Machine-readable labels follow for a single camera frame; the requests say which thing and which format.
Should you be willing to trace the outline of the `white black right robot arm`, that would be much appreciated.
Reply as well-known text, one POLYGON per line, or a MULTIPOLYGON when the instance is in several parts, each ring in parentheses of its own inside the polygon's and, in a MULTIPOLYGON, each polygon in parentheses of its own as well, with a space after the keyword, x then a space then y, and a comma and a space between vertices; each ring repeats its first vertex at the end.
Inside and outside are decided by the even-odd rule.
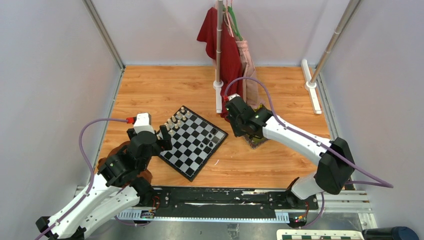
POLYGON ((307 198, 319 193, 338 195, 354 172, 348 143, 338 137, 323 138, 302 130, 272 111, 261 107, 255 111, 238 94, 225 103, 227 119, 235 137, 265 138, 300 153, 317 166, 308 176, 297 177, 277 201, 290 209, 304 207, 307 198))

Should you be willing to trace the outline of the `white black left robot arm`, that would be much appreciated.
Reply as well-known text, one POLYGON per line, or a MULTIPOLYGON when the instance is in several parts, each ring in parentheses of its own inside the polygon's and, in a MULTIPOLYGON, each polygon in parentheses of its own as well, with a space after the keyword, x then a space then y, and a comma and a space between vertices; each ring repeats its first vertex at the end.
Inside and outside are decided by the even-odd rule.
POLYGON ((144 176, 153 156, 172 149, 172 137, 166 125, 155 130, 135 128, 124 142, 97 167, 97 174, 66 207, 52 216, 36 221, 41 236, 49 240, 84 240, 97 228, 123 210, 140 205, 157 210, 160 198, 144 176))

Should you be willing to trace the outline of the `black white chessboard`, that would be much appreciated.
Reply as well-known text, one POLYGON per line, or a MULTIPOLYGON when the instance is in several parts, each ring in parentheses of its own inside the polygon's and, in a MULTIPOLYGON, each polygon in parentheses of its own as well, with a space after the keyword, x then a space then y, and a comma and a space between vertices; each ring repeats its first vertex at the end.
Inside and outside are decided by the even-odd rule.
POLYGON ((174 135, 171 135, 172 149, 162 151, 159 158, 180 173, 189 181, 193 181, 212 155, 228 137, 228 133, 187 108, 191 117, 174 135), (213 135, 213 144, 204 144, 208 134, 213 135))

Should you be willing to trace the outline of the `yellow metal tin tray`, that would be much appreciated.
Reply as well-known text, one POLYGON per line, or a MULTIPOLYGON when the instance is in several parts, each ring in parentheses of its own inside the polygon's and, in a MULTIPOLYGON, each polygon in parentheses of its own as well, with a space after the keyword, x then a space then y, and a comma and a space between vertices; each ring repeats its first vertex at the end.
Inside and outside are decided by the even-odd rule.
POLYGON ((250 116, 246 122, 253 127, 254 133, 247 133, 244 136, 244 140, 252 149, 258 148, 268 140, 263 136, 262 128, 259 128, 259 126, 265 127, 266 120, 271 116, 270 111, 263 104, 260 104, 254 112, 255 113, 250 116))

